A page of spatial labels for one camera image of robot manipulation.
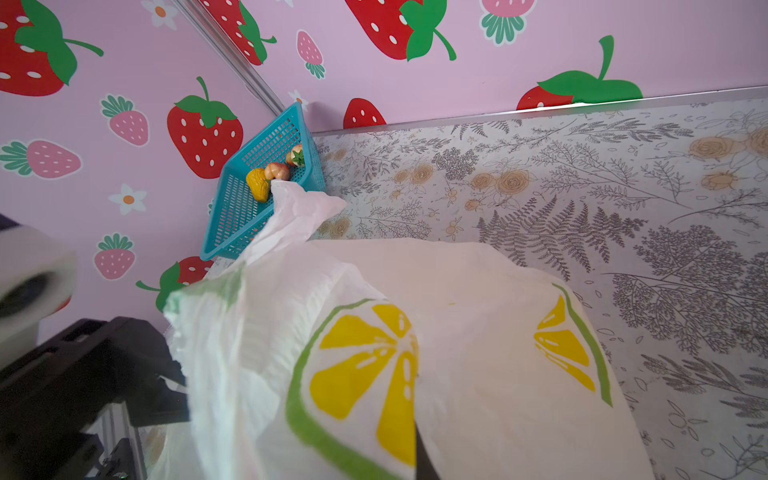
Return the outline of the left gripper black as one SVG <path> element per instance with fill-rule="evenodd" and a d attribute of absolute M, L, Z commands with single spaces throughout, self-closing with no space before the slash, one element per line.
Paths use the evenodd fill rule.
<path fill-rule="evenodd" d="M 88 429 L 113 404 L 133 427 L 188 421 L 187 397 L 169 381 L 185 377 L 149 322 L 79 320 L 1 372 L 2 478 L 135 478 L 129 439 L 107 452 Z"/>

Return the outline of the white lemon print plastic bag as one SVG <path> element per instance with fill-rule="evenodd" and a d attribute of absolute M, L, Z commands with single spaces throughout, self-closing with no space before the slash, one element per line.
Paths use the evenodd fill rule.
<path fill-rule="evenodd" d="M 155 479 L 649 479 L 576 295 L 481 243 L 318 240 L 340 198 L 271 186 L 219 274 L 172 293 L 190 421 Z"/>

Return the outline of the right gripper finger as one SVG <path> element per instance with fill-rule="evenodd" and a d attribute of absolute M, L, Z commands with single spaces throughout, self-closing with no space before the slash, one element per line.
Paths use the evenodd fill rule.
<path fill-rule="evenodd" d="M 419 429 L 416 429 L 416 479 L 440 480 L 425 448 Z"/>

